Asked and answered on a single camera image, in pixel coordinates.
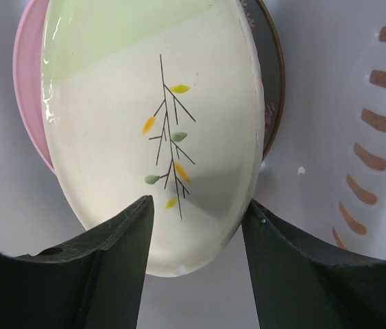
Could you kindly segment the grey reindeer plate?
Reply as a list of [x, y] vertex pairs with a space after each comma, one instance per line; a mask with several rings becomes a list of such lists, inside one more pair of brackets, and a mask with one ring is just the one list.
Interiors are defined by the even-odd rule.
[[263, 157], [269, 153], [278, 132], [285, 101], [285, 64], [276, 26], [265, 3], [241, 2], [256, 45], [265, 100]]

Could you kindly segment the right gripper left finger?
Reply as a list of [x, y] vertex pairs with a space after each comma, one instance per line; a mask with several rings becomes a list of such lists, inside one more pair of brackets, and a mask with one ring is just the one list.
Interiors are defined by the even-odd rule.
[[35, 256], [0, 254], [0, 328], [135, 328], [153, 224], [145, 195]]

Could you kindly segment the pink bear plate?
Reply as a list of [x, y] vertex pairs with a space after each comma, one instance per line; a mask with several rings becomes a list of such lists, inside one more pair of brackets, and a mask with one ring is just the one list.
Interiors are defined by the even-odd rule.
[[25, 6], [12, 54], [14, 94], [25, 130], [44, 163], [53, 170], [43, 127], [40, 60], [49, 2], [32, 0]]

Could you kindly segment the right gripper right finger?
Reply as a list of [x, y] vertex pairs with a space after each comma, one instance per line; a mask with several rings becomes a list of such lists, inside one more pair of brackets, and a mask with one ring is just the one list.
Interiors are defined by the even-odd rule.
[[242, 221], [262, 328], [386, 328], [386, 260], [355, 254], [256, 201]]

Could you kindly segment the green cream leaf plate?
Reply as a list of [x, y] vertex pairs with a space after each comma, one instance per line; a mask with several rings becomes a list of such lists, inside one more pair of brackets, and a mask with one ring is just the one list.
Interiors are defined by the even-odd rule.
[[263, 155], [239, 1], [51, 1], [41, 81], [53, 168], [86, 229], [151, 195], [148, 274], [183, 276], [220, 253]]

